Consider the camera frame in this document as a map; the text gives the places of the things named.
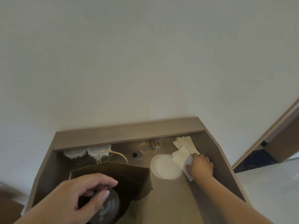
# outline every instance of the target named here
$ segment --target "white wall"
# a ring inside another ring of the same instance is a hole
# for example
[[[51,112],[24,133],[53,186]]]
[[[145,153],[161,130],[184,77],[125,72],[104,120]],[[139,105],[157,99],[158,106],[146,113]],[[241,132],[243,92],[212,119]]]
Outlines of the white wall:
[[[28,193],[55,131],[176,117],[234,164],[299,96],[298,17],[298,0],[1,0],[0,181]]]
[[[299,160],[237,173],[252,206],[274,223],[299,220]]]

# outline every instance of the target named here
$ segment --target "person's left hand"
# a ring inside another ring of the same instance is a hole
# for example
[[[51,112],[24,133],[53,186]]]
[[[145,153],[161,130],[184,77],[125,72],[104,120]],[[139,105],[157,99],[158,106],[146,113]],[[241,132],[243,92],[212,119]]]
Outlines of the person's left hand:
[[[107,187],[116,186],[118,181],[106,175],[88,174],[60,183],[49,195],[25,213],[15,224],[23,223],[63,223],[85,224],[101,208],[109,195]],[[79,196],[92,196],[91,201],[78,209]]]

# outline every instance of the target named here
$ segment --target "paper bag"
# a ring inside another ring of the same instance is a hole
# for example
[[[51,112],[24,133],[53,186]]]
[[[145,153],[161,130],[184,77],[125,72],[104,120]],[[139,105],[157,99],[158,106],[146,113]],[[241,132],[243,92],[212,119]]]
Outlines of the paper bag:
[[[119,196],[121,206],[115,223],[142,223],[147,195],[153,190],[150,169],[106,162],[71,171],[70,179],[92,173],[102,173],[118,181],[113,189]],[[80,197],[79,208],[88,201],[89,198]]]

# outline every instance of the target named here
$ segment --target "plastic lid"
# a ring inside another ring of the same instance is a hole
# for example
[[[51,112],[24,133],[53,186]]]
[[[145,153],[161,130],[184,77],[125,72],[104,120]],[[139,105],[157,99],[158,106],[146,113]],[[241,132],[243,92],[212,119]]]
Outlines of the plastic lid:
[[[86,154],[86,150],[87,150],[86,148],[65,150],[65,151],[63,151],[63,154],[70,159],[74,159],[77,157],[84,156]]]
[[[110,150],[111,151],[111,145],[105,145],[105,146],[99,146],[99,147],[92,147],[92,148],[88,148],[87,149],[87,152],[89,155],[91,155],[92,157],[94,158],[97,158],[98,156],[98,153],[100,151],[103,151],[103,150]],[[103,157],[103,156],[109,156],[109,153],[100,153],[100,157]]]
[[[100,210],[89,220],[91,224],[113,223],[115,218],[117,217],[120,207],[119,198],[117,193],[113,189],[108,190],[110,191],[110,194],[104,201]]]

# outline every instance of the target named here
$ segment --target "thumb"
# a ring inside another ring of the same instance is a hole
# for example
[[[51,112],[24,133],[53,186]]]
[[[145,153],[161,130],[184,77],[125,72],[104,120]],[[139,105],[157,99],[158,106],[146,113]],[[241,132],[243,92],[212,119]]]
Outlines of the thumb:
[[[80,217],[78,223],[87,223],[92,216],[99,211],[109,194],[110,192],[108,190],[97,193],[92,200],[78,210],[78,215]]]
[[[189,164],[186,165],[186,170],[188,173],[190,173],[190,165]]]

